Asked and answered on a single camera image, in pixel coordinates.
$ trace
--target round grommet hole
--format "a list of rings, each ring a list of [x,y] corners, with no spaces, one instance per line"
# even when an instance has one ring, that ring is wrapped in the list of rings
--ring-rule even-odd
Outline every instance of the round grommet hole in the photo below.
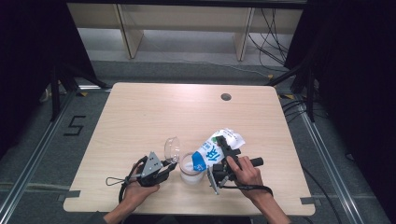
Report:
[[[221,95],[221,99],[222,99],[223,101],[229,101],[229,100],[231,100],[231,95],[230,95],[229,93],[223,93],[223,94]]]

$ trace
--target white cup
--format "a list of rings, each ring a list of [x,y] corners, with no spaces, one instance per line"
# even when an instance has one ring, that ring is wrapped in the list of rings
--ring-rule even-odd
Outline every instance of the white cup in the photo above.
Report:
[[[180,175],[181,179],[186,184],[195,185],[198,184],[202,177],[204,176],[204,172],[198,172],[193,170],[193,163],[192,163],[192,152],[189,152],[181,158],[179,161],[180,166]]]

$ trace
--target sleeve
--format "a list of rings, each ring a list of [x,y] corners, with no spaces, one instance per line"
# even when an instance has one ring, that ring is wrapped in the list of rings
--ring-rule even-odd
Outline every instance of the sleeve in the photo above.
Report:
[[[88,219],[84,224],[107,224],[103,218],[103,214],[100,212],[95,212],[90,219]]]

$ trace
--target clear plastic cup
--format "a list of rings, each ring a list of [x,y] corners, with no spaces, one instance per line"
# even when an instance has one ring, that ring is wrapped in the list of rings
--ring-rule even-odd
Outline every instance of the clear plastic cup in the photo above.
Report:
[[[180,153],[180,142],[177,137],[171,137],[166,139],[164,146],[164,155],[166,161],[170,163],[178,162]]]

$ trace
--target black handle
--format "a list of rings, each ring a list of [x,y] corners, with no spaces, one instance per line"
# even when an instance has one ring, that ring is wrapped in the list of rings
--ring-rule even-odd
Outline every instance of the black handle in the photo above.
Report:
[[[250,161],[251,161],[251,163],[253,164],[254,167],[264,165],[264,160],[261,157],[255,158],[255,159],[251,159]]]

